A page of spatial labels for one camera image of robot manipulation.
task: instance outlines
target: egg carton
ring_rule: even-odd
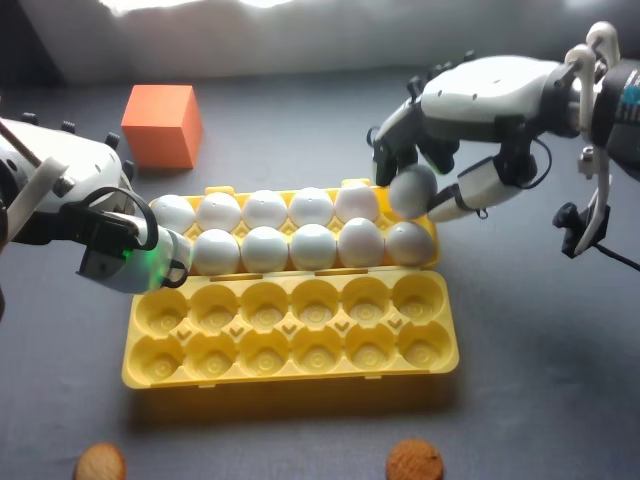
[[[131,388],[445,373],[458,347],[444,279],[401,267],[191,277],[133,300]]]
[[[352,182],[362,182],[362,183],[364,183],[366,185],[371,186],[371,182],[369,181],[369,179],[366,179],[366,178],[344,180],[342,182],[342,186],[344,186],[344,185],[346,185],[348,183],[352,183]],[[371,187],[371,190],[373,190],[373,192],[375,193],[375,195],[376,195],[376,197],[378,199],[378,204],[380,206],[380,215],[378,216],[377,220],[374,223],[375,223],[376,227],[378,227],[378,229],[382,232],[383,236],[386,236],[387,231],[394,224],[396,224],[398,222],[406,221],[406,220],[404,218],[396,215],[391,210],[391,206],[389,204],[389,189],[373,186],[373,187]],[[324,189],[324,191],[327,192],[327,194],[331,198],[331,201],[335,204],[336,197],[338,195],[338,192],[340,191],[340,188],[327,188],[327,189]],[[244,207],[247,199],[249,198],[249,196],[251,196],[251,193],[235,193],[235,191],[233,190],[232,187],[209,187],[209,188],[205,189],[205,194],[204,195],[186,196],[184,198],[191,204],[191,206],[193,207],[194,211],[196,211],[198,209],[198,206],[200,205],[200,202],[202,201],[202,199],[206,195],[209,195],[209,194],[215,193],[215,192],[223,192],[223,193],[227,193],[227,194],[231,195],[232,197],[234,197],[236,199],[236,201],[240,205],[240,208]],[[287,205],[287,208],[288,208],[290,203],[291,203],[291,199],[296,194],[296,192],[297,192],[296,190],[286,190],[286,191],[280,191],[280,192],[276,192],[276,193],[278,193],[282,197],[282,199],[284,200],[284,202],[285,202],[285,204]],[[431,256],[431,258],[424,265],[422,265],[423,267],[431,267],[431,266],[435,265],[438,262],[438,260],[440,259],[440,249],[439,249],[439,245],[438,245],[438,237],[437,237],[437,234],[436,234],[436,228],[433,225],[433,223],[431,223],[426,216],[414,219],[414,220],[412,220],[412,222],[417,223],[418,225],[421,225],[422,227],[424,227],[429,232],[429,234],[431,235],[431,238],[433,239],[434,254]],[[337,237],[340,234],[340,231],[342,230],[342,227],[344,226],[344,222],[340,221],[338,219],[338,217],[336,217],[335,214],[334,214],[333,218],[325,226]],[[284,234],[284,236],[286,237],[287,244],[289,244],[291,242],[291,238],[293,237],[293,234],[295,233],[295,231],[297,229],[298,229],[298,227],[291,221],[290,218],[287,218],[286,221],[279,228],[280,232],[282,232]],[[238,224],[238,226],[236,228],[234,228],[230,233],[231,233],[231,235],[233,235],[233,237],[237,240],[238,244],[241,246],[243,239],[247,236],[247,234],[250,231],[251,231],[251,229],[247,226],[247,224],[244,221],[241,221]],[[196,238],[198,238],[198,236],[201,233],[202,233],[202,229],[198,226],[197,223],[194,223],[184,233],[184,235],[191,242],[194,242],[196,240]],[[391,256],[389,255],[389,253],[386,250],[385,250],[385,255],[384,255],[384,259],[383,259],[382,265],[383,266],[385,266],[385,265],[394,265],[393,260],[391,259]],[[335,263],[334,263],[332,268],[343,268],[343,267],[344,267],[344,265],[340,261],[339,255],[336,255],[336,260],[335,260]],[[291,259],[289,258],[288,261],[287,261],[287,265],[285,267],[285,271],[293,271],[293,270],[296,270],[296,268],[293,265],[293,262],[291,261]],[[238,266],[237,273],[246,273],[246,269],[245,269],[244,265],[242,264],[242,262],[240,262],[240,265]],[[190,275],[199,275],[199,272],[198,272],[197,268],[195,266],[193,266],[191,268],[191,271],[189,272],[189,274]]]

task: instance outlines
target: egg carton tray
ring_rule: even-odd
[[[445,373],[457,363],[444,279],[375,267],[191,277],[136,296],[122,377],[137,389],[210,387]]]
[[[362,183],[364,183],[366,185],[369,185],[371,187],[371,182],[367,178],[357,178],[357,179],[343,180],[342,181],[342,186],[344,186],[344,185],[346,185],[348,183],[351,183],[351,182],[362,182]],[[378,219],[374,223],[378,227],[378,229],[382,232],[383,236],[386,237],[386,232],[389,230],[389,228],[391,228],[394,224],[396,224],[398,222],[406,221],[406,219],[396,215],[391,210],[391,205],[389,204],[389,189],[388,188],[381,188],[381,187],[378,187],[378,186],[373,186],[373,187],[371,187],[371,190],[373,190],[373,192],[375,193],[376,197],[378,198],[378,204],[380,206],[380,215],[379,215]],[[324,191],[327,192],[327,194],[331,198],[331,201],[335,205],[336,196],[338,195],[338,192],[340,191],[340,188],[325,188]],[[209,195],[210,193],[214,193],[214,192],[228,193],[229,195],[231,195],[232,197],[234,197],[236,199],[236,201],[240,205],[240,208],[244,207],[244,204],[246,203],[247,199],[249,198],[249,196],[251,196],[251,193],[235,193],[235,191],[233,190],[232,187],[208,187],[208,188],[205,189],[204,195],[186,196],[184,198],[191,204],[191,206],[193,207],[193,209],[195,211],[195,210],[198,209],[198,205],[200,205],[200,202],[202,201],[202,199],[206,195]],[[275,193],[278,193],[282,197],[282,199],[284,200],[285,204],[287,205],[287,208],[289,208],[289,205],[291,203],[291,199],[296,194],[296,192],[297,192],[297,190],[285,190],[285,191],[279,191],[279,192],[275,192]],[[433,223],[431,223],[426,216],[423,216],[423,217],[420,217],[420,218],[417,218],[417,219],[413,219],[411,221],[414,222],[414,223],[417,223],[418,225],[423,226],[429,232],[429,234],[431,235],[431,238],[433,239],[434,254],[423,265],[423,267],[431,267],[431,266],[435,265],[438,262],[438,260],[440,259],[440,248],[439,248],[439,244],[438,244],[438,237],[437,237],[437,234],[436,234],[435,225]],[[331,232],[333,232],[333,234],[336,235],[336,237],[340,233],[340,230],[342,230],[343,226],[344,226],[344,223],[341,222],[338,219],[338,217],[335,216],[335,214],[334,214],[333,218],[329,221],[329,223],[326,225],[326,227]],[[295,233],[295,231],[297,229],[298,229],[298,227],[288,217],[287,217],[287,220],[284,222],[284,224],[282,224],[282,226],[279,228],[280,232],[282,232],[285,235],[285,237],[287,239],[287,243],[291,242],[291,238],[292,238],[293,234]],[[251,229],[244,223],[244,221],[241,221],[238,224],[238,226],[236,228],[234,228],[230,233],[238,241],[238,244],[242,245],[242,240],[244,239],[244,237],[247,236],[247,234],[250,231],[251,231]],[[202,229],[198,226],[197,223],[194,223],[191,226],[191,228],[189,228],[184,233],[184,235],[191,242],[194,242],[196,240],[196,238],[198,238],[198,236],[201,233],[202,233]],[[392,261],[390,255],[389,255],[389,253],[386,250],[385,250],[385,255],[384,255],[384,260],[382,262],[382,265],[393,265],[393,261]],[[344,265],[340,262],[339,256],[336,255],[336,261],[335,261],[335,263],[333,265],[333,268],[343,268],[343,267],[344,267]],[[288,261],[287,261],[287,266],[285,267],[285,271],[291,271],[291,270],[295,270],[295,266],[293,265],[293,262],[289,258]],[[242,262],[240,262],[240,265],[238,267],[238,273],[246,273],[246,269],[242,265]],[[191,268],[191,271],[189,272],[189,274],[190,275],[199,275],[199,273],[198,273],[198,271],[197,271],[197,269],[195,267]]]

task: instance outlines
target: robotic hand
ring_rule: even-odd
[[[37,123],[33,114],[22,122],[0,119],[0,248],[71,240],[87,247],[78,274],[113,290],[182,285],[190,244],[160,227],[131,190],[133,166],[115,153],[119,137],[109,134],[103,144],[76,137],[69,122],[63,131]],[[133,216],[134,206],[142,218]]]
[[[377,130],[369,130],[375,181],[391,183],[420,153],[439,173],[454,167],[460,140],[500,145],[458,175],[458,182],[423,205],[433,222],[470,213],[486,214],[522,190],[535,187],[537,166],[532,142],[549,132],[561,137],[582,135],[586,147],[578,169],[596,175],[598,189],[589,208],[578,214],[567,204],[554,225],[567,228],[563,252],[573,258],[606,234],[609,207],[609,159],[640,180],[640,62],[621,60],[616,30],[596,23],[587,44],[569,51],[564,63],[516,56],[473,59],[472,53],[453,68],[437,67],[425,84],[408,84],[410,98]]]

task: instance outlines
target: orange box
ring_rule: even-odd
[[[193,87],[135,85],[122,131],[139,168],[193,168],[202,140]]]

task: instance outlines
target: gray table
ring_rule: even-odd
[[[404,100],[411,72],[196,85],[206,136],[198,166],[134,183],[147,200],[337,186],[367,176],[367,128]],[[129,86],[5,93],[0,114],[37,112],[102,139]],[[442,261],[461,354],[447,376],[131,391],[120,379],[130,298],[74,275],[71,244],[11,245],[0,257],[0,478],[69,478],[88,445],[119,444],[134,480],[384,478],[405,437],[434,442],[449,479],[627,479],[640,471],[640,276],[589,252],[560,253],[556,209],[584,205],[582,144],[546,137],[537,190],[443,225]],[[495,149],[467,144],[459,165]],[[130,152],[119,149],[122,157]],[[540,162],[545,158],[540,152]],[[638,258],[640,185],[614,167],[605,244]],[[453,176],[441,185],[453,181]],[[602,294],[608,290],[605,298]]]

